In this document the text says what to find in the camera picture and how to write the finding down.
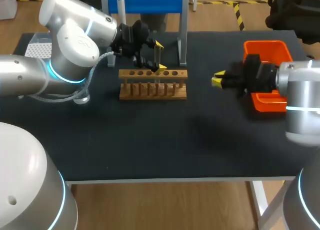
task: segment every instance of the robot logo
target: robot logo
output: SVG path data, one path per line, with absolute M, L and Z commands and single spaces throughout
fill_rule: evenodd
M 86 46 L 86 47 L 88 47 L 88 48 L 91 48 L 91 42 L 90 41 L 88 41 L 86 38 L 84 38 L 84 37 L 78 37 L 78 43 L 80 44 L 80 45 L 83 45 L 83 46 Z

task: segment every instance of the wooden peg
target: wooden peg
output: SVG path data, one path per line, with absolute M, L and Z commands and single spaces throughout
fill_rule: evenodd
M 167 91 L 168 91 L 168 84 L 167 83 L 165 83 L 164 84 L 164 96 L 166 96 L 167 95 Z
M 147 87 L 147 95 L 150 95 L 150 82 L 148 82 L 148 87 Z
M 176 83 L 174 82 L 172 85 L 172 95 L 174 96 L 176 93 Z
M 139 82 L 139 96 L 141 96 L 141 87 L 142 87 L 141 82 Z
M 158 90 L 159 90 L 159 83 L 155 84 L 155 96 L 158 95 Z
M 134 95 L 134 84 L 130 83 L 130 94 L 133 96 Z
M 127 83 L 128 83 L 128 79 L 125 78 L 125 79 L 123 80 L 123 88 L 127 89 Z
M 184 82 L 185 81 L 183 79 L 180 80 L 179 88 L 182 88 L 184 86 Z

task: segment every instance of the yellow and black tape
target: yellow and black tape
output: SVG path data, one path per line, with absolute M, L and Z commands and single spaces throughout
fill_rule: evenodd
M 200 1 L 197 5 L 267 4 L 268 1 Z
M 16 0 L 18 2 L 30 2 L 30 1 L 33 1 L 33 2 L 42 2 L 44 0 Z
M 244 22 L 242 20 L 242 17 L 240 15 L 240 9 L 239 9 L 239 4 L 236 4 L 236 3 L 233 3 L 233 10 L 235 12 L 235 16 L 236 16 L 236 20 L 238 22 L 238 26 L 239 26 L 239 29 L 241 31 L 245 31 L 245 25 L 244 25 Z

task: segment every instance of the wooden test tube rack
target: wooden test tube rack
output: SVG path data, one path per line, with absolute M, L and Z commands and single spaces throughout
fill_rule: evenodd
M 187 70 L 165 70 L 153 73 L 151 70 L 119 70 L 123 79 L 120 100 L 185 100 Z M 128 80 L 153 80 L 147 83 L 132 83 Z M 173 83 L 157 83 L 157 80 L 177 80 Z

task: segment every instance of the cable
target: cable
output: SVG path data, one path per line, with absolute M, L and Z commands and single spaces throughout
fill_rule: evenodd
M 40 97 L 40 96 L 37 96 L 37 95 L 29 95 L 30 97 L 36 99 L 36 100 L 39 100 L 39 101 L 43 101 L 43 102 L 47 102 L 47 103 L 60 103 L 60 102 L 66 102 L 66 101 L 70 101 L 70 100 L 73 100 L 75 99 L 76 97 L 80 96 L 83 92 L 85 92 L 89 85 L 90 85 L 90 82 L 91 82 L 91 79 L 92 79 L 92 76 L 94 74 L 94 71 L 96 69 L 96 66 L 98 65 L 98 63 L 105 57 L 109 56 L 109 55 L 113 55 L 114 52 L 111 51 L 111 52 L 107 52 L 107 53 L 104 53 L 102 54 L 98 60 L 96 61 L 96 64 L 92 67 L 92 69 L 90 70 L 90 73 L 89 73 L 89 76 L 88 76 L 88 79 L 85 81 L 85 84 L 83 86 L 83 88 L 78 92 L 78 91 L 75 91 L 71 96 L 69 97 L 66 97 L 66 98 L 62 98 L 62 99 L 48 99 L 48 98 L 44 98 L 44 97 Z

